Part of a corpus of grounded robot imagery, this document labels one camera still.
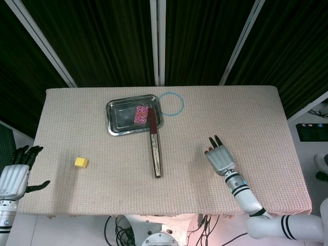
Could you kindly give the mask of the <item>right orange-tipped robot hand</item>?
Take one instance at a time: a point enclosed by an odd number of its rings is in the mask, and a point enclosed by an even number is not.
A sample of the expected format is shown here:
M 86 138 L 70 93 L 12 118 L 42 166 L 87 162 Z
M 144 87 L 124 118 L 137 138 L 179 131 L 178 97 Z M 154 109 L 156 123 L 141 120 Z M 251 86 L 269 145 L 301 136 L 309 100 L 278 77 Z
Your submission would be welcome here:
M 225 176 L 228 171 L 235 169 L 235 160 L 217 135 L 209 137 L 211 147 L 204 152 L 215 173 Z

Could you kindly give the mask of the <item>left black-fingered robot hand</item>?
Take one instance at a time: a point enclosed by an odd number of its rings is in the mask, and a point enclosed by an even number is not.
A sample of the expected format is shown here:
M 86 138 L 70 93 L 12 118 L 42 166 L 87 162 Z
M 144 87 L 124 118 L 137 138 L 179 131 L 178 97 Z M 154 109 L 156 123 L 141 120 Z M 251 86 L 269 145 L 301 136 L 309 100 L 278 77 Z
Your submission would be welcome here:
M 44 189 L 49 180 L 42 184 L 30 186 L 28 180 L 37 155 L 43 150 L 41 146 L 28 145 L 16 149 L 7 166 L 1 173 L 1 200 L 20 200 L 26 193 Z

